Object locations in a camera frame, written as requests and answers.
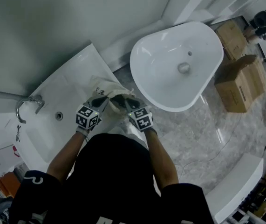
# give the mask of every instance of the gray wall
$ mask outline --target gray wall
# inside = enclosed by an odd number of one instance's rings
[[[0,0],[0,91],[29,95],[91,40],[98,51],[161,18],[168,0]]]

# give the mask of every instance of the black sleeve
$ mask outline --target black sleeve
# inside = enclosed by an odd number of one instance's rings
[[[9,209],[9,223],[33,219],[33,223],[42,223],[60,189],[61,184],[53,176],[40,171],[26,172]]]
[[[164,223],[214,224],[202,188],[182,183],[163,188],[161,192]]]

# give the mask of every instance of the gray tile floor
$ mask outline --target gray tile floor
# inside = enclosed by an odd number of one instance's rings
[[[259,51],[253,45],[246,53],[258,54]],[[264,157],[266,169],[266,93],[255,100],[247,113],[227,113],[213,78],[190,109],[167,112],[150,104],[142,95],[130,65],[114,74],[124,87],[134,89],[137,97],[152,106],[155,129],[174,161],[180,182],[199,185],[208,193],[243,153]]]

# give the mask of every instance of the person's right arm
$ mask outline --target person's right arm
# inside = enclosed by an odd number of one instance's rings
[[[174,163],[161,144],[157,134],[152,130],[145,130],[150,159],[154,175],[160,190],[171,184],[178,183],[178,176]]]

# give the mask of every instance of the chrome faucet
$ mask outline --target chrome faucet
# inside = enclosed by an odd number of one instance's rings
[[[23,124],[26,124],[26,120],[23,120],[20,117],[19,108],[26,101],[35,102],[35,103],[37,103],[39,105],[39,107],[35,111],[35,114],[37,114],[40,111],[40,109],[45,104],[45,101],[42,99],[42,97],[40,95],[29,96],[28,98],[23,98],[23,99],[19,100],[18,103],[17,103],[17,105],[16,105],[16,116],[17,116],[18,121],[20,123],[23,123]]]

